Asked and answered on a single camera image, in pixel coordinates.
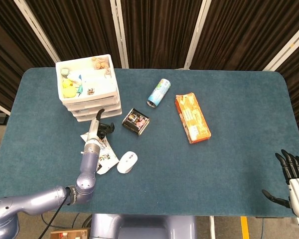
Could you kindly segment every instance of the orange box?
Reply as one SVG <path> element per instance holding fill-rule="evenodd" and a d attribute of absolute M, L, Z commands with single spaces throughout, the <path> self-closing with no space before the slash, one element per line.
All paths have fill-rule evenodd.
<path fill-rule="evenodd" d="M 176 96 L 175 104 L 189 143 L 197 143 L 211 137 L 194 93 Z"/>

